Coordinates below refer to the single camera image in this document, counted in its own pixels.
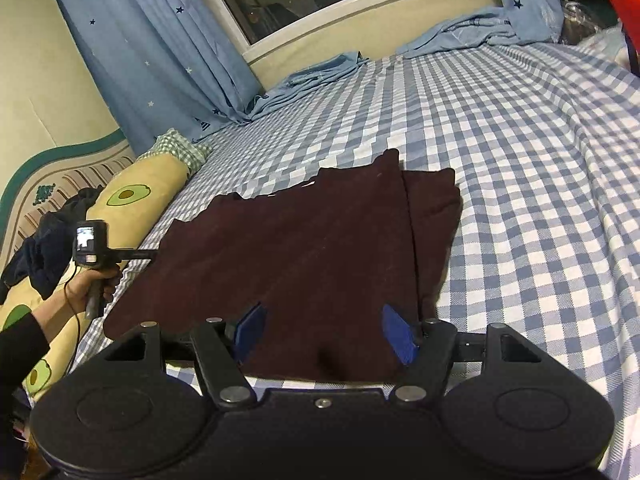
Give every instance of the folded cloth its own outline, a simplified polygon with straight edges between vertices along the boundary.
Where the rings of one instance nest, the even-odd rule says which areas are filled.
[[[382,307],[410,323],[435,316],[461,210],[453,170],[402,172],[398,156],[323,168],[267,196],[218,196],[191,222],[174,220],[104,333],[117,338],[144,320],[179,333],[261,303],[266,328],[245,373],[391,380],[401,364],[383,336]]]
[[[441,22],[396,53],[412,58],[481,44],[556,42],[563,21],[560,0],[502,0],[502,7],[485,7]]]
[[[71,259],[76,222],[86,218],[102,189],[85,187],[58,211],[44,214],[36,232],[23,240],[0,276],[0,304],[9,289],[27,276],[43,300],[53,294]]]
[[[256,99],[250,113],[251,120],[255,121],[279,110],[315,91],[319,86],[332,83],[355,72],[368,60],[369,58],[362,57],[359,52],[345,52],[294,72]]]

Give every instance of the black handle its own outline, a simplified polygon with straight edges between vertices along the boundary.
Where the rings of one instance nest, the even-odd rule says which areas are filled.
[[[95,280],[89,287],[88,300],[86,302],[85,319],[89,321],[104,316],[104,280]]]

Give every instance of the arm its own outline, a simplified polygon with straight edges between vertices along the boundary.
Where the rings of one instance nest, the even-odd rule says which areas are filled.
[[[113,293],[120,282],[120,271],[118,267],[113,266],[105,270],[80,272],[66,286],[66,297],[64,289],[61,288],[34,309],[33,317],[48,342],[53,341],[74,314],[84,312],[89,287],[95,280],[109,280],[104,286],[104,297],[109,302],[113,299]]]
[[[111,301],[120,281],[118,267],[86,270],[68,283],[66,297],[64,290],[57,290],[33,312],[0,332],[0,478],[18,478],[25,458],[22,443],[12,435],[14,390],[49,351],[49,342],[71,316],[85,309],[89,287],[101,279],[109,280],[104,297]]]
[[[89,287],[95,280],[110,279],[104,287],[107,301],[113,299],[120,281],[117,267],[86,270],[75,276],[63,289],[57,290],[16,323],[0,332],[0,389],[12,392],[35,364],[49,351],[49,342],[71,319],[84,311]]]

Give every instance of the hand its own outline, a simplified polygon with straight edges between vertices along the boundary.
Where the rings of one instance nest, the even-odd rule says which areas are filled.
[[[89,288],[95,280],[106,280],[104,283],[104,299],[107,303],[113,301],[113,293],[120,283],[122,273],[114,265],[106,269],[87,269],[76,274],[66,286],[66,298],[76,313],[86,309]]]

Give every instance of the green wavy stripe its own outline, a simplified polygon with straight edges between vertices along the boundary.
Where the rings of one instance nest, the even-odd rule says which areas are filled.
[[[6,188],[4,188],[4,193],[2,193],[2,197],[0,198],[0,240],[2,240],[6,233],[9,215],[11,214],[11,209],[14,207],[18,192],[33,173],[56,160],[101,152],[102,150],[106,150],[107,148],[121,142],[124,138],[122,131],[117,129],[112,134],[102,137],[101,139],[85,142],[84,144],[72,144],[70,146],[51,148],[50,150],[38,153],[27,160],[20,166],[20,168],[18,168],[18,171],[14,173],[14,176],[11,177],[11,180],[9,180]]]

